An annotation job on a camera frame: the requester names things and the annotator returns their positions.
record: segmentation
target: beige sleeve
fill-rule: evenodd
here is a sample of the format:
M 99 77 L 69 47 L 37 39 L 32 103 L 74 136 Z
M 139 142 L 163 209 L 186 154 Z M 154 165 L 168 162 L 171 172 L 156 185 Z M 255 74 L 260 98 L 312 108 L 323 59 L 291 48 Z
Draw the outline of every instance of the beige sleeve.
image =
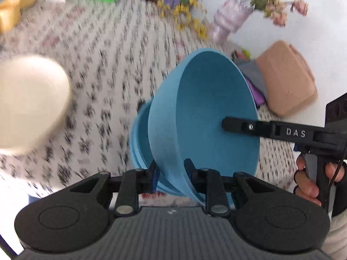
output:
M 347 260 L 347 210 L 332 219 L 322 249 L 334 260 Z

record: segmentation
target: screw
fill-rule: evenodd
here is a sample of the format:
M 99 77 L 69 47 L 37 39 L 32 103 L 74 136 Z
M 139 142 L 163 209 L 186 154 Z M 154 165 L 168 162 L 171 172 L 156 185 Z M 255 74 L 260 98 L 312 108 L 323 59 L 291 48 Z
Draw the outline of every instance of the screw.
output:
M 224 214 L 228 212 L 228 208 L 222 204 L 216 204 L 211 207 L 211 211 L 216 214 Z
M 116 209 L 116 212 L 119 213 L 119 214 L 130 214 L 131 212 L 133 212 L 133 208 L 130 206 L 130 205 L 121 205 L 121 206 L 118 206 L 117 209 Z

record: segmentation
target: ribbed gray surface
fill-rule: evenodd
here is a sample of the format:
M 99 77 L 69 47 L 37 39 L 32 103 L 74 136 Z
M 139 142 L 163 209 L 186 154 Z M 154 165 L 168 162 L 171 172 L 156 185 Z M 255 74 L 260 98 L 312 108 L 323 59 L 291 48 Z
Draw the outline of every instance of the ribbed gray surface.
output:
M 329 260 L 320 251 L 277 255 L 245 243 L 229 222 L 205 215 L 201 208 L 144 207 L 118 218 L 98 242 L 68 254 L 24 250 L 16 260 Z

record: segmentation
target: finger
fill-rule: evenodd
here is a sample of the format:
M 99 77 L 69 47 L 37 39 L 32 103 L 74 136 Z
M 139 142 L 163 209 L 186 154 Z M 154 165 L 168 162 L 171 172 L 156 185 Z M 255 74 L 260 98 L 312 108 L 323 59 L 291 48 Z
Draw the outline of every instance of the finger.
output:
M 332 177 L 334 176 L 336 168 L 337 168 L 337 164 L 328 163 L 326 165 L 326 175 L 329 179 L 332 179 Z M 340 168 L 339 173 L 336 176 L 335 182 L 341 181 L 344 175 L 345 175 L 345 168 L 342 166 Z
M 307 195 L 316 198 L 319 194 L 319 189 L 314 182 L 312 182 L 307 176 L 305 171 L 297 171 L 295 174 L 295 180 L 299 188 Z
M 299 157 L 296 159 L 296 166 L 298 166 L 299 170 L 304 170 L 305 161 L 302 155 L 299 155 Z
M 317 204 L 318 206 L 322 206 L 322 203 L 321 203 L 318 199 L 313 198 L 313 197 L 311 197 L 311 196 L 305 194 L 299 187 L 297 187 L 297 188 L 295 189 L 295 194 L 296 194 L 297 196 L 300 196 L 300 197 L 302 197 L 302 198 L 304 198 L 304 199 L 307 199 L 307 200 L 309 200 L 309 201 L 311 201 L 311 202 Z

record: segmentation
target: blue bowl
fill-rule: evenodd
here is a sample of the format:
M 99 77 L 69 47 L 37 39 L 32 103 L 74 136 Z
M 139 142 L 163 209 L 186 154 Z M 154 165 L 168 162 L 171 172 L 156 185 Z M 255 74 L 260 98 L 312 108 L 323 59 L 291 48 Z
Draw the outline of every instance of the blue bowl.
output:
M 237 66 L 213 49 L 190 54 L 168 75 L 152 101 L 151 153 L 171 185 L 201 203 L 205 198 L 191 184 L 185 159 L 224 176 L 256 171 L 260 139 L 224 131 L 221 122 L 226 116 L 256 120 L 256 106 Z
M 152 99 L 142 105 L 134 119 L 130 136 L 130 158 L 135 168 L 148 169 L 153 161 L 153 155 L 148 141 L 148 115 Z M 182 196 L 161 173 L 157 185 L 157 190 Z

